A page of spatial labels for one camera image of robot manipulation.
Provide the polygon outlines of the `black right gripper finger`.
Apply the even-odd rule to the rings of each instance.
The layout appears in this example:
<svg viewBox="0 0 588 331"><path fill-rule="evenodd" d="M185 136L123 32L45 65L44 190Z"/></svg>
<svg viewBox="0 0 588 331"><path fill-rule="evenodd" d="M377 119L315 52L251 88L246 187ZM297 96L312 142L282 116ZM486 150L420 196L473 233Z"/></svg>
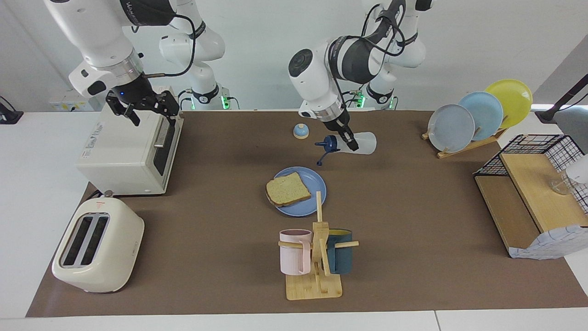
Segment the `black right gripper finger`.
<svg viewBox="0 0 588 331"><path fill-rule="evenodd" d="M176 97L170 91L164 91L160 94L160 105L162 105L162 115L168 120L171 126L175 126L180 107Z"/></svg>
<svg viewBox="0 0 588 331"><path fill-rule="evenodd" d="M140 118L135 113L134 105L127 105L126 107L122 106L121 114L126 119L129 119L134 124L134 126L139 126Z"/></svg>

